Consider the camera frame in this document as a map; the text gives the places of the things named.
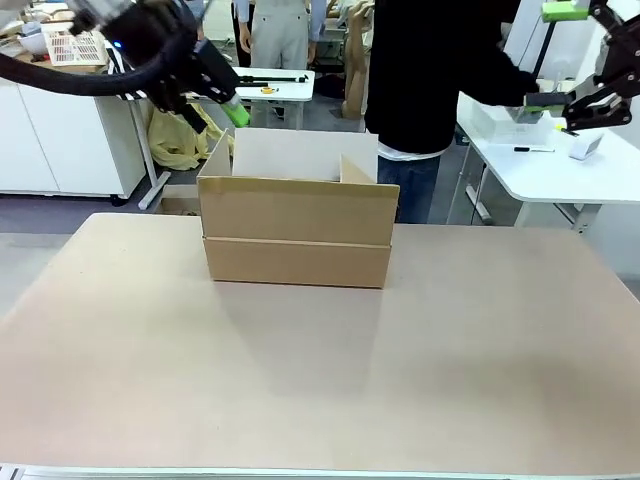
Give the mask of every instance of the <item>pen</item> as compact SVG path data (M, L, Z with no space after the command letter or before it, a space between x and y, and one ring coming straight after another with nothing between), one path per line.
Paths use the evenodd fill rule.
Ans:
M547 152L553 153L555 152L555 148L545 148L545 147L513 147L514 152Z
M567 130L562 125L557 125L556 126L556 130L558 130L559 132L566 133L567 135L571 135L572 137L579 137L580 136L580 134L578 134L576 132L572 132L570 130Z

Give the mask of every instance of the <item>box flap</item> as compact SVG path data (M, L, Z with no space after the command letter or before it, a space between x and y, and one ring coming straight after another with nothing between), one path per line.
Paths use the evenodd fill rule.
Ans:
M377 135L242 128L236 130L233 175L339 181L341 155L378 178Z
M397 185L198 180L206 237L389 245Z
M225 130L218 143L198 173L200 177L228 177L231 175L231 158L229 157L229 131Z
M340 160L340 183L371 185L376 182L356 167L345 155L342 155L342 159Z
M164 215L200 215L196 185L166 185L155 213Z

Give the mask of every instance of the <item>open cardboard box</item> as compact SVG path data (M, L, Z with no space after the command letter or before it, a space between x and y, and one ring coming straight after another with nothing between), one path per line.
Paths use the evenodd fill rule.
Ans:
M242 129L198 175L215 280L384 287L399 187L377 185L377 137ZM193 187L166 190L163 213L194 213Z

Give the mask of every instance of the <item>cardboard sheet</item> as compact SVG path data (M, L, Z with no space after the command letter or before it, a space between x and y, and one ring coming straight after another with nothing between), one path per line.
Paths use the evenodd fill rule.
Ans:
M377 135L242 128L236 130L233 174L337 182L342 155L378 178Z
M3 462L640 472L640 304L572 232L399 225L365 290L212 282L200 227L94 215L0 321Z
M340 183L356 183L360 185L371 185L376 179L371 178L364 173L362 169L356 166L348 156L342 155L340 159Z

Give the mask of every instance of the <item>table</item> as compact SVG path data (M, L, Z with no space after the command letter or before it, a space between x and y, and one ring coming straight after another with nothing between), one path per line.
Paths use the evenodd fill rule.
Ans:
M260 87L241 87L236 89L236 92L243 100L243 102L272 102L274 105L290 104L294 109L295 116L295 128L296 130L302 129L303 116L304 116L304 103L311 101L313 98L313 86L315 82L315 73L309 70L278 70L269 68L243 68L234 67L234 70L238 75L251 75L255 77L303 77L307 76L309 79L305 83L278 83L269 82L269 85L277 87L278 91L272 94L262 93ZM209 102L213 103L208 97L203 97L197 94L188 95L189 100L194 103ZM165 171L160 177L156 175L155 165L153 163L153 157L151 156L151 149L149 148L149 141L147 139L147 127L144 122L142 110L140 108L139 100L147 98L144 92L135 92L133 95L126 95L124 100L129 102L129 108L133 116L134 123L136 125L136 133L140 141L140 148L144 157L147 173L151 182L151 188L147 194L140 200L138 207L141 210L146 210L153 199L162 191L165 186L171 172Z
M470 148L478 152L509 195L523 202L516 226L527 224L533 203L554 204L579 233L589 228L603 204L640 203L640 152L615 133L606 129L598 151L580 162L568 156L573 138L555 130L557 120L545 117L541 121L549 123L548 145L555 153L514 153L509 146L490 143L477 131L471 122L474 102L460 94L458 124L469 138ZM461 201L465 190L476 203L475 190L469 191L465 184L469 151L453 203Z
M43 60L41 62L32 62L33 55L30 53L22 53L16 57L16 60L20 60L24 63L30 63L37 67L47 68L49 70L56 70L64 73L99 73L104 70L104 65L53 65L50 60Z
M26 469L58 478L633 474L639 317L567 230L400 225L377 291L214 283L198 218L97 214L0 322L0 458L85 467Z

